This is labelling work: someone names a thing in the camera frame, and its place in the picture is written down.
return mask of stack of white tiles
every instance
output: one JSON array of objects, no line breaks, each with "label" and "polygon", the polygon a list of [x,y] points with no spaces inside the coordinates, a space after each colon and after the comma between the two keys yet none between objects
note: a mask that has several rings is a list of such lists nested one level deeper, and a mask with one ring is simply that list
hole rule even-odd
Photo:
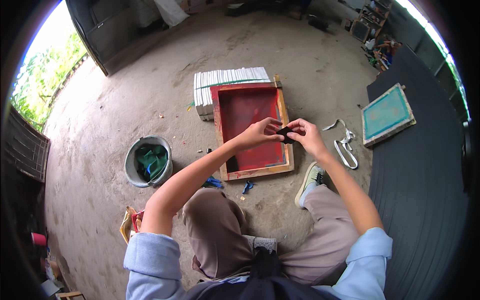
[{"label": "stack of white tiles", "polygon": [[193,98],[200,120],[213,120],[211,85],[271,82],[264,67],[200,72],[193,77]]}]

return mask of light blue sleeve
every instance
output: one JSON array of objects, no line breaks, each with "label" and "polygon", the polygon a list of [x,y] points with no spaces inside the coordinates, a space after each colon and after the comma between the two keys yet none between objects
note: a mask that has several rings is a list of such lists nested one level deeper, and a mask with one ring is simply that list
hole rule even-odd
[{"label": "light blue sleeve", "polygon": [[130,270],[126,299],[182,299],[180,248],[171,237],[141,232],[129,241],[123,267]]},{"label": "light blue sleeve", "polygon": [[315,288],[342,300],[385,299],[385,272],[392,258],[393,240],[381,228],[367,230],[350,249],[347,268],[337,283]]}]

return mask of red cup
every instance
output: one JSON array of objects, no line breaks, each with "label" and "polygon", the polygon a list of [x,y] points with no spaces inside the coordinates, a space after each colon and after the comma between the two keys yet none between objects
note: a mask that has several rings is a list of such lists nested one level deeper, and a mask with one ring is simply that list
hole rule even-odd
[{"label": "red cup", "polygon": [[47,238],[43,234],[32,232],[32,243],[38,246],[46,246]]}]

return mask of tree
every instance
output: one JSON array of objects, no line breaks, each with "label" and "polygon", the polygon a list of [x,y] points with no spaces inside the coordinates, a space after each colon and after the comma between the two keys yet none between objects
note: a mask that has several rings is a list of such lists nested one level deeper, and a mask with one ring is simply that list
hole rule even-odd
[{"label": "tree", "polygon": [[80,37],[73,31],[63,47],[49,47],[36,53],[20,68],[10,100],[20,115],[40,132],[50,115],[54,92],[85,54]]}]

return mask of concrete floor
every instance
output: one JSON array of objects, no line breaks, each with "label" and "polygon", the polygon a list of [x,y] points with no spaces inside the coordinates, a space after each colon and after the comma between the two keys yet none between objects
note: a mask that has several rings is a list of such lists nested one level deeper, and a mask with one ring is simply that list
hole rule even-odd
[{"label": "concrete floor", "polygon": [[[351,146],[359,168],[349,172],[368,191],[372,153],[362,146],[357,104],[368,103],[366,86],[377,71],[359,41],[339,25],[331,28],[326,34],[276,14],[231,18],[213,9],[132,45],[122,55],[139,59],[114,75],[105,77],[88,59],[61,93],[46,129],[49,245],[68,285],[90,300],[124,298],[127,245],[119,227],[125,207],[144,208],[155,191],[138,189],[125,178],[125,155],[135,140],[165,137],[175,169],[216,148],[213,122],[185,108],[193,98],[195,72],[264,66],[270,76],[280,74],[290,120],[301,117],[323,127],[342,118],[357,135]],[[333,151],[333,140],[344,135],[342,126],[323,133]],[[294,171],[254,178],[257,184],[245,201],[240,201],[243,180],[224,184],[225,194],[245,209],[250,234],[277,238],[280,254],[298,247],[313,225],[308,211],[293,203],[312,157],[297,144],[294,158]],[[193,252],[180,215],[173,238],[182,253],[182,283],[189,288],[200,276],[191,269]]]}]

